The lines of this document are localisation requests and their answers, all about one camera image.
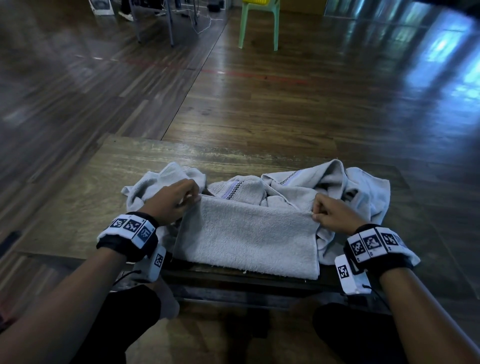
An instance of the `person's left hand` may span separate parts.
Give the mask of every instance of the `person's left hand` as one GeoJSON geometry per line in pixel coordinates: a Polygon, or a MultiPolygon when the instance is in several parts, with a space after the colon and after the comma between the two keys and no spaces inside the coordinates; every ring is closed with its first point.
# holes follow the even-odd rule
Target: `person's left hand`
{"type": "Polygon", "coordinates": [[[200,200],[199,188],[194,180],[181,180],[163,187],[139,209],[158,221],[160,226],[180,219],[185,211],[200,200]]]}

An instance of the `green plastic chair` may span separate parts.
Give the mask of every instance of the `green plastic chair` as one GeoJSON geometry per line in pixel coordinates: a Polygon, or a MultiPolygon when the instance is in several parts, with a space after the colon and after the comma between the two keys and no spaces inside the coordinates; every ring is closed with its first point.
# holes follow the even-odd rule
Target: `green plastic chair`
{"type": "Polygon", "coordinates": [[[263,12],[272,12],[275,18],[273,32],[273,50],[278,49],[278,18],[280,16],[280,0],[243,0],[240,21],[239,48],[243,48],[243,39],[245,38],[245,29],[247,27],[248,10],[261,10],[263,12]]]}

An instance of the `person's right arm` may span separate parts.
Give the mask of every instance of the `person's right arm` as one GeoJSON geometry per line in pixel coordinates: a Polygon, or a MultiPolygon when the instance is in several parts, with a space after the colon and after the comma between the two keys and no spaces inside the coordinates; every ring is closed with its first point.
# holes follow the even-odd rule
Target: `person's right arm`
{"type": "MultiPolygon", "coordinates": [[[[343,201],[317,194],[313,216],[327,229],[353,235],[370,223],[343,201]]],[[[480,363],[480,351],[408,268],[380,276],[396,328],[410,364],[480,363]]]]}

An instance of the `white towel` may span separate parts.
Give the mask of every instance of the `white towel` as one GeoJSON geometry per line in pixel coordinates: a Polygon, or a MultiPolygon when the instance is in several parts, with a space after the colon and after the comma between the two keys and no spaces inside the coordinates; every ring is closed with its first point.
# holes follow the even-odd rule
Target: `white towel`
{"type": "MultiPolygon", "coordinates": [[[[122,189],[127,210],[139,209],[161,187],[183,178],[193,178],[201,190],[205,187],[205,175],[199,170],[172,162],[122,189]]],[[[184,216],[174,257],[305,279],[316,279],[319,263],[333,265],[341,254],[341,246],[330,244],[334,233],[311,218],[318,192],[342,198],[377,224],[390,202],[389,181],[359,168],[345,170],[336,159],[299,171],[236,176],[207,189],[214,196],[203,196],[184,216]]],[[[161,241],[171,241],[166,231],[158,230],[161,241]]]]}

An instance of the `towel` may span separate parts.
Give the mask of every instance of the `towel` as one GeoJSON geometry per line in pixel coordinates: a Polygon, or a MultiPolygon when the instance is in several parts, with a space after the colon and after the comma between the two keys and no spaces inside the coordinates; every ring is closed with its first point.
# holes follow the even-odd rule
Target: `towel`
{"type": "MultiPolygon", "coordinates": [[[[139,209],[160,188],[183,178],[205,188],[198,169],[172,162],[122,189],[127,210],[139,209]]],[[[341,198],[377,224],[390,203],[389,181],[359,168],[344,169],[337,159],[304,170],[236,176],[207,190],[213,196],[203,195],[178,231],[157,230],[175,258],[304,279],[316,279],[319,263],[333,265],[342,254],[341,245],[332,244],[334,233],[311,218],[318,192],[341,198]]]]}

